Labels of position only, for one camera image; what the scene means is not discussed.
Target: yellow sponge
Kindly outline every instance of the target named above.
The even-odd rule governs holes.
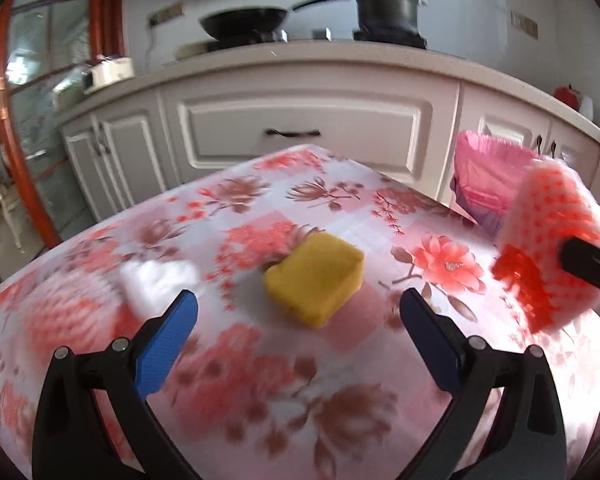
[[[353,245],[319,232],[267,270],[264,283],[276,303],[318,328],[358,291],[364,259]]]

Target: pot handle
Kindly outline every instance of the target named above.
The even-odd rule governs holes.
[[[330,2],[331,0],[305,0],[304,2],[300,2],[299,4],[295,4],[291,7],[291,10],[295,12],[296,10],[303,9],[304,7],[308,7],[313,4],[321,4],[323,2]]]

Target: wall outlet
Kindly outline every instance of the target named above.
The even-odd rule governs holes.
[[[531,18],[526,17],[524,14],[520,14],[515,10],[511,11],[511,25],[514,28],[521,30],[525,34],[528,34],[535,40],[538,39],[538,24]]]
[[[178,2],[177,4],[172,4],[169,7],[164,7],[163,9],[152,12],[147,16],[147,21],[149,23],[149,27],[155,27],[161,23],[169,22],[178,16],[184,16],[182,2]]]

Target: pan handle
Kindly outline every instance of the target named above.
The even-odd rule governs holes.
[[[330,2],[330,1],[331,0],[305,0],[304,2],[295,4],[293,7],[291,7],[291,10],[295,12],[296,10],[302,9],[304,7],[308,7],[313,4],[321,4],[323,2]]]
[[[264,133],[268,136],[280,135],[286,137],[287,139],[293,139],[295,137],[320,137],[322,135],[320,130],[311,130],[310,132],[279,132],[273,128],[264,130]]]

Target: wooden door frame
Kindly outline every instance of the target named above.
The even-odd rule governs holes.
[[[20,138],[11,120],[11,91],[7,84],[7,62],[9,55],[9,25],[14,0],[5,0],[0,6],[0,143],[4,147],[10,164],[11,175],[33,225],[40,233],[45,245],[51,249],[62,243],[51,218],[45,210],[35,187],[20,145]],[[125,55],[123,39],[122,0],[90,0],[90,47],[91,58],[97,55]],[[46,74],[36,81],[53,76],[58,71]]]

